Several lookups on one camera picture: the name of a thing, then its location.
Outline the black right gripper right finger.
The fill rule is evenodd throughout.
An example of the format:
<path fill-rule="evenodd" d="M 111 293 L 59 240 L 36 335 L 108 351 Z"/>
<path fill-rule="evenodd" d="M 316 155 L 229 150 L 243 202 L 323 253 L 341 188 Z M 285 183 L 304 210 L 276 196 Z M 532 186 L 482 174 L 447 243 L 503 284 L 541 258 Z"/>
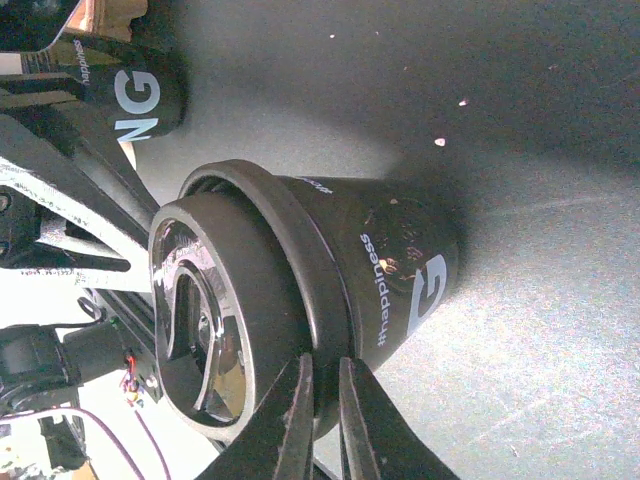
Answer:
<path fill-rule="evenodd" d="M 339 367 L 341 468 L 345 479 L 456 479 L 415 434 L 369 367 Z"/>

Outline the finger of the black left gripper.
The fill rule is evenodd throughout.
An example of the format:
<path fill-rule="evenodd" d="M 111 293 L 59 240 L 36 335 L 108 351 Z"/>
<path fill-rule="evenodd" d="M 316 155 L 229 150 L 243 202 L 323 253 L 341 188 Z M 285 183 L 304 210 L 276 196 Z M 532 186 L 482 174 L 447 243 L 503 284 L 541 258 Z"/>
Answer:
<path fill-rule="evenodd" d="M 94 234 L 114 226 L 146 235 L 158 204 L 147 191 L 102 116 L 81 104 L 12 108 L 1 113 L 1 159 L 29 191 L 89 220 Z"/>
<path fill-rule="evenodd" d="M 60 280 L 65 285 L 107 290 L 149 292 L 147 235 L 140 240 L 123 228 L 73 197 L 38 178 L 32 172 L 13 164 L 1 166 L 1 184 L 11 187 L 31 200 L 58 214 L 58 220 L 41 226 L 38 246 L 55 247 L 67 258 L 83 254 L 91 260 L 124 260 L 128 269 L 111 267 L 46 267 L 3 268 L 3 280 L 25 277 L 41 281 Z"/>

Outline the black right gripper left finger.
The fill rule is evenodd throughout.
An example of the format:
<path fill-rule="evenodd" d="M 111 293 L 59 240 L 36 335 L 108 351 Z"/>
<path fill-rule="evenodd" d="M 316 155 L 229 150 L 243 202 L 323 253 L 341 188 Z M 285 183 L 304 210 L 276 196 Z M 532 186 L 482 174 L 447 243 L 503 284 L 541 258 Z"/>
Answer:
<path fill-rule="evenodd" d="M 311 479 L 314 383 L 312 356 L 290 361 L 231 444 L 200 479 Z"/>

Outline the stack of black cup lids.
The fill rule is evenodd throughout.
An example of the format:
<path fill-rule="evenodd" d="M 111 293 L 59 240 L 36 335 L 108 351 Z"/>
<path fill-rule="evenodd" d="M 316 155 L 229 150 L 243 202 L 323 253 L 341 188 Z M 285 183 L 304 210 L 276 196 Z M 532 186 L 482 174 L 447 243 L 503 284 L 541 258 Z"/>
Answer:
<path fill-rule="evenodd" d="M 64 32 L 48 48 L 20 55 L 28 74 L 65 73 L 83 85 L 120 142 L 166 135 L 184 118 L 187 92 L 171 55 L 84 32 Z"/>

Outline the black paper coffee cup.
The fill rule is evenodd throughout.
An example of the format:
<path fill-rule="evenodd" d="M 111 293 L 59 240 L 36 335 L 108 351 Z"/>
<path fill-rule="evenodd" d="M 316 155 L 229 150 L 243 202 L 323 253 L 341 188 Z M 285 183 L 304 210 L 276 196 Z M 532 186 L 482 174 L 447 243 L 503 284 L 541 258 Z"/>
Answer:
<path fill-rule="evenodd" d="M 363 360 L 376 370 L 421 326 L 450 294 L 458 269 L 458 242 L 444 209 L 405 182 L 357 178 L 279 177 L 304 209 L 306 232 L 319 241 L 306 247 L 313 276 L 339 282 L 331 292 L 315 283 L 323 307 L 334 314 L 325 328 L 310 326 L 302 288 L 287 258 L 280 293 L 291 303 L 284 312 L 305 350 L 313 332 L 331 360 L 320 363 L 316 397 L 320 408 L 315 435 L 325 436 L 338 422 L 337 373 L 342 356 Z"/>

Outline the brown pulp cup carrier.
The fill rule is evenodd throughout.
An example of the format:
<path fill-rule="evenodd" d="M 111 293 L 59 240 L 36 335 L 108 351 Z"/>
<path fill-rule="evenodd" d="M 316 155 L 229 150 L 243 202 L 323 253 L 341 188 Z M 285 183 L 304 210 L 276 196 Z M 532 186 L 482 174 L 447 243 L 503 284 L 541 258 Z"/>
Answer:
<path fill-rule="evenodd" d="M 147 0 L 81 0 L 65 30 L 129 42 L 131 22 L 143 17 L 148 5 Z"/>

